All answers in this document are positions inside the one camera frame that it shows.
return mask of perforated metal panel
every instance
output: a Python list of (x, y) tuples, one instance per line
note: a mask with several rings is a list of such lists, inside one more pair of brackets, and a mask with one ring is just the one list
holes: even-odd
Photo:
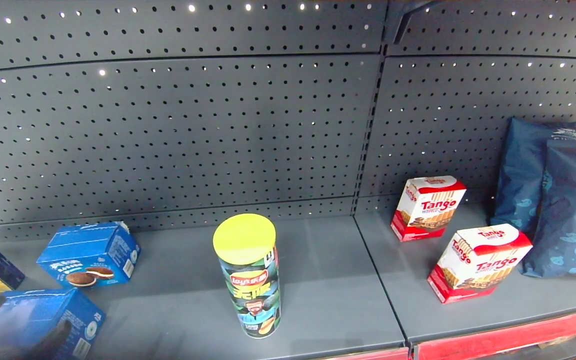
[(0, 224), (352, 196), (377, 67), (309, 55), (0, 71)]
[(350, 215), (352, 197), (234, 205), (209, 209), (147, 212), (144, 214), (95, 216), (0, 225), (0, 241), (50, 239), (62, 226), (124, 221), (131, 231), (168, 230), (216, 226), (231, 216), (254, 212), (273, 221)]
[(388, 55), (576, 57), (576, 1), (441, 1), (420, 10)]
[(359, 194), (445, 174), (493, 188), (511, 116), (576, 120), (576, 59), (387, 58)]
[(0, 69), (64, 62), (377, 52), (387, 3), (0, 2)]

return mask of red and white box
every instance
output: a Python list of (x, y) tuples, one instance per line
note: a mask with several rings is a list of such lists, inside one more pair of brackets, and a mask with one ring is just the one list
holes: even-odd
[(532, 248), (528, 237), (507, 223), (458, 230), (428, 283), (442, 304), (487, 296)]
[(410, 178), (390, 227), (402, 242), (441, 237), (464, 193), (452, 176)]

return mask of blue snack bag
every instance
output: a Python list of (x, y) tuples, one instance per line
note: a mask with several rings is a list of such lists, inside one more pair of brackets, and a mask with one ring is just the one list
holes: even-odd
[(546, 141), (576, 141), (576, 122), (533, 123), (510, 118), (501, 154), (491, 225), (512, 224), (531, 236), (546, 165)]
[(576, 141), (547, 142), (541, 213), (522, 274), (576, 275)]

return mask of lay's chips can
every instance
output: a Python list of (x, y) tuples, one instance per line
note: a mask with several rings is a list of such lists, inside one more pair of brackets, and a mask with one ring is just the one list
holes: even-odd
[(244, 332), (268, 337), (281, 317), (275, 226), (258, 214), (235, 215), (217, 227), (212, 245)]

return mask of store shelf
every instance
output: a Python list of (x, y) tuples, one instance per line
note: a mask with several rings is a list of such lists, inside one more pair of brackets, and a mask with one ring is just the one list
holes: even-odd
[(546, 348), (537, 345), (485, 357), (484, 360), (569, 360), (576, 357), (576, 337)]
[(441, 304), (426, 278), (455, 230), (486, 224), (483, 206), (462, 204), (443, 237), (406, 243), (400, 243), (391, 230), (391, 216), (390, 212), (374, 212), (355, 219), (413, 344), (576, 313), (576, 277), (531, 278), (517, 270), (490, 296)]
[[(86, 291), (107, 312), (87, 359), (300, 359), (403, 346), (352, 217), (275, 225), (283, 314), (272, 336), (241, 330), (213, 251), (214, 227), (140, 232), (130, 283)], [(47, 243), (0, 243), (27, 274), (23, 289), (57, 287), (35, 265)]]

